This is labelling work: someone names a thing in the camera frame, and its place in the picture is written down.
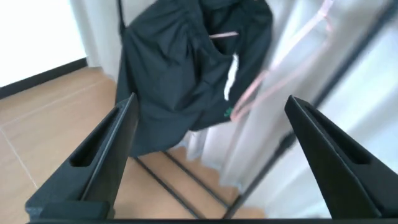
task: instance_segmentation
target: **white drawstring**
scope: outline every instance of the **white drawstring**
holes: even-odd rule
[[[229,67],[228,71],[228,79],[225,83],[224,87],[224,99],[226,101],[229,100],[229,91],[231,90],[231,87],[234,85],[235,82],[235,77],[236,77],[236,72],[238,72],[239,68],[239,58],[238,55],[235,53],[232,55],[232,63],[231,66]]]

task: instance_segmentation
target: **metal frame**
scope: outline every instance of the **metal frame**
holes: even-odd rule
[[[122,3],[121,0],[118,0],[118,12],[119,12],[119,31],[122,34],[124,29],[126,28],[124,25],[123,14],[122,14]],[[315,99],[313,105],[315,108],[318,108],[327,96],[331,93],[335,86],[341,81],[341,79],[347,74],[347,71],[351,68],[351,66],[355,63],[355,61],[359,58],[359,56],[366,50],[372,40],[380,33],[382,28],[388,24],[389,21],[397,14],[398,10],[398,1],[391,0],[389,4],[382,10],[382,12],[375,19],[374,23],[368,29],[367,33],[363,36],[363,38],[357,43],[356,47],[353,51],[348,55],[346,60],[340,65],[334,75],[332,75],[329,83],[324,87],[324,89],[320,92],[318,97]],[[260,170],[258,175],[254,178],[251,184],[248,186],[245,192],[239,195],[232,205],[229,205],[225,202],[219,195],[214,193],[209,186],[205,185],[197,176],[195,176],[192,172],[190,172],[186,167],[183,166],[176,158],[170,155],[168,152],[164,152],[167,158],[169,158],[175,165],[177,165],[182,171],[184,171],[189,177],[191,177],[198,185],[200,185],[203,189],[205,189],[215,200],[217,200],[220,204],[227,208],[226,213],[223,215],[223,219],[232,218],[236,211],[240,208],[240,206],[248,199],[248,197],[252,194],[252,192],[256,189],[261,180],[267,175],[270,169],[275,165],[275,163],[279,160],[279,158],[291,147],[291,145],[295,142],[296,137],[294,132],[291,130],[288,134],[282,138],[279,146],[275,149],[274,154],[268,163]],[[192,205],[190,205],[186,200],[182,198],[179,194],[177,194],[174,190],[170,188],[165,182],[163,182],[159,177],[156,176],[140,159],[135,158],[135,160],[140,164],[165,190],[170,193],[184,208],[186,208],[195,218],[204,218],[203,214],[198,212]]]

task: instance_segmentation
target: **floor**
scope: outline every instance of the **floor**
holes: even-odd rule
[[[0,100],[0,216],[25,223],[25,201],[39,188],[111,110],[115,84],[100,70],[83,68]],[[218,185],[218,173],[200,161],[186,161],[185,149],[170,151],[225,200],[238,192]],[[142,160],[207,218],[225,212],[211,196],[163,154]],[[128,159],[114,208],[116,218],[192,218],[134,160]],[[262,210],[242,208],[235,218],[264,218]]]

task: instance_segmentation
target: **white curtain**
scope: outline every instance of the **white curtain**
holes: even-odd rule
[[[91,66],[100,66],[117,80],[120,43],[116,1],[71,0]],[[154,1],[124,1],[126,21],[133,20]],[[269,65],[286,43],[320,7],[321,0],[267,0],[274,12],[274,42]],[[331,11],[331,47],[302,70],[294,82],[274,93],[244,119],[188,133],[184,144],[189,159],[220,172],[221,185],[240,190],[251,183],[281,137],[290,130],[283,107],[294,94],[311,102],[353,49],[387,1],[336,0]],[[262,83],[260,93],[300,67],[326,39],[320,24]],[[398,27],[392,22],[349,70],[320,110],[340,128],[398,171]],[[264,208],[270,218],[329,217],[314,176],[296,142],[246,202]]]

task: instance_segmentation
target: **dark cloth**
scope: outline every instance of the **dark cloth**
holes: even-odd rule
[[[210,39],[236,31],[238,36]],[[138,96],[131,156],[165,151],[188,130],[230,120],[271,44],[272,13],[263,0],[158,0],[124,31],[116,102]],[[224,86],[233,60],[239,70]]]

